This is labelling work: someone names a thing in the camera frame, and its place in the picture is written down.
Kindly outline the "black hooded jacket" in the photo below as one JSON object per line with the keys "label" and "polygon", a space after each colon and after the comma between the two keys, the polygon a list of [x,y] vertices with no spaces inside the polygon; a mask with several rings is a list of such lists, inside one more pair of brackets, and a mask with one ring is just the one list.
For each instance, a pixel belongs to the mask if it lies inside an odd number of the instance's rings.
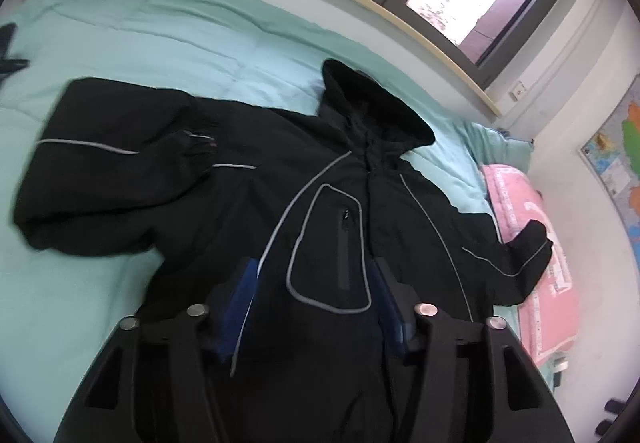
{"label": "black hooded jacket", "polygon": [[529,221],[501,241],[408,163],[435,141],[411,107],[337,60],[312,116],[84,78],[58,100],[13,220],[39,250],[163,257],[138,310],[202,303],[242,258],[259,281],[221,412],[235,442],[396,442],[413,370],[390,352],[368,264],[482,322],[533,291],[552,255]]}

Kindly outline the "green pillow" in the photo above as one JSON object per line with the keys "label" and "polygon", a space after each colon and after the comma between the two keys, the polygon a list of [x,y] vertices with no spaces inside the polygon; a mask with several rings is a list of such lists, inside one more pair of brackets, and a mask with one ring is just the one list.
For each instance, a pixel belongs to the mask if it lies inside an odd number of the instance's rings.
{"label": "green pillow", "polygon": [[512,138],[477,122],[463,122],[462,136],[479,165],[508,165],[527,172],[534,152],[532,141]]}

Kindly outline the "world map poster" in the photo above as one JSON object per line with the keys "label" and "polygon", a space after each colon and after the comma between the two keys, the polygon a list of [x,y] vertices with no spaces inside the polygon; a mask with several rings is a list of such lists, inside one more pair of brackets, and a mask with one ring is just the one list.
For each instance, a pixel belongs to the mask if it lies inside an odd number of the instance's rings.
{"label": "world map poster", "polygon": [[580,151],[603,184],[639,262],[639,76]]}

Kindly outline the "mint green quilt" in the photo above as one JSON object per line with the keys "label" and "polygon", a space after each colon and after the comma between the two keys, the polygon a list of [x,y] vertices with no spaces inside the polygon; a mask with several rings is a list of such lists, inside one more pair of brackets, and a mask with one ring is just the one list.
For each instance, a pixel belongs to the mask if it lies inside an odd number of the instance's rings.
{"label": "mint green quilt", "polygon": [[36,442],[54,438],[114,325],[136,310],[154,251],[78,259],[28,247],[13,200],[67,82],[101,77],[209,98],[317,111],[321,65],[363,70],[411,105],[436,143],[408,162],[464,212],[489,205],[463,122],[367,47],[260,0],[26,0],[9,54],[29,60],[1,87],[1,394]]}

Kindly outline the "phone on selfie stick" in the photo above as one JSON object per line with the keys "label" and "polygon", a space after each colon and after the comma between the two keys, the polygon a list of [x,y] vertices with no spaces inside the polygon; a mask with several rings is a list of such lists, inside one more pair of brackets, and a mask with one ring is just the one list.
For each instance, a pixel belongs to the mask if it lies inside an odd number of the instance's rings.
{"label": "phone on selfie stick", "polygon": [[3,84],[6,78],[29,66],[29,60],[9,57],[9,48],[16,31],[15,23],[9,23],[0,28],[0,84]]}

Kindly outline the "white wall socket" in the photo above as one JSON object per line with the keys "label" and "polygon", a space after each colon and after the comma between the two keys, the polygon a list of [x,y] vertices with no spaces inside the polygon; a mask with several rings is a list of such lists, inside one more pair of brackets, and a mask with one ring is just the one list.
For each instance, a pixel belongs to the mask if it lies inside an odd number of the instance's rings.
{"label": "white wall socket", "polygon": [[527,93],[527,88],[524,86],[521,80],[515,82],[514,86],[509,90],[509,96],[514,102],[518,102],[521,98],[524,98]]}

